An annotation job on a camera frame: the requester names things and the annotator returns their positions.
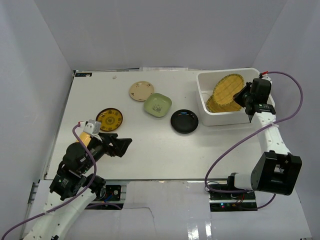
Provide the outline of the rectangular bamboo tray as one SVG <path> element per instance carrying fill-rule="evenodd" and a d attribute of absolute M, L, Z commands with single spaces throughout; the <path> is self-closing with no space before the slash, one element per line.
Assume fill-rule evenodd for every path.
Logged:
<path fill-rule="evenodd" d="M 234 101 L 227 104 L 219 104 L 214 101 L 213 96 L 209 97 L 205 105 L 207 110 L 211 113 L 238 112 L 242 109 L 242 107 Z"/>

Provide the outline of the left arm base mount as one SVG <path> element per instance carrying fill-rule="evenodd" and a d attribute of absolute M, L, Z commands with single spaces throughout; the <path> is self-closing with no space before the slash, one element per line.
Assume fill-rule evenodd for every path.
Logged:
<path fill-rule="evenodd" d="M 96 198 L 85 209 L 86 210 L 121 210 L 121 185 L 106 185 L 104 195 Z"/>

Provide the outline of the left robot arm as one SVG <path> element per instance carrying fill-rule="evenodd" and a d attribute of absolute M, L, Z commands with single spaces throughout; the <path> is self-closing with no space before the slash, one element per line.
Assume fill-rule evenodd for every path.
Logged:
<path fill-rule="evenodd" d="M 24 237 L 26 240 L 62 240 L 94 200 L 106 195 L 107 181 L 98 176 L 97 161 L 104 156 L 121 158 L 132 143 L 116 133 L 99 133 L 88 144 L 69 145 L 49 186 L 43 215 Z"/>

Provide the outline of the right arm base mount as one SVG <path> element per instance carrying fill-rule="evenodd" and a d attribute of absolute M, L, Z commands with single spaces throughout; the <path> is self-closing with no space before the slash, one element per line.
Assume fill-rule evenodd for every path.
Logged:
<path fill-rule="evenodd" d="M 257 201 L 254 192 L 224 193 L 213 192 L 206 186 L 204 190 L 209 194 L 209 206 L 212 213 L 256 211 Z"/>

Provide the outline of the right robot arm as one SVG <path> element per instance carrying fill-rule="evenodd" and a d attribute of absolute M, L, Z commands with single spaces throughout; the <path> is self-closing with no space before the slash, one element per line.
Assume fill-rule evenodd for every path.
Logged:
<path fill-rule="evenodd" d="M 231 174 L 234 180 L 225 192 L 233 200 L 242 196 L 244 190 L 289 196 L 298 179 L 302 160 L 290 152 L 281 137 L 276 111 L 268 103 L 271 87 L 269 80 L 255 78 L 233 96 L 244 107 L 261 149 L 261 157 L 252 170 Z"/>

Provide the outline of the round bamboo plate green rim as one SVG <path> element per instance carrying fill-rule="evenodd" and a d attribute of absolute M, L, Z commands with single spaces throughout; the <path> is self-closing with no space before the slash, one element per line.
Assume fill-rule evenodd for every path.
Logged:
<path fill-rule="evenodd" d="M 237 73 L 224 76 L 214 87 L 212 98 L 218 105 L 230 105 L 234 102 L 234 95 L 245 85 L 244 78 Z"/>

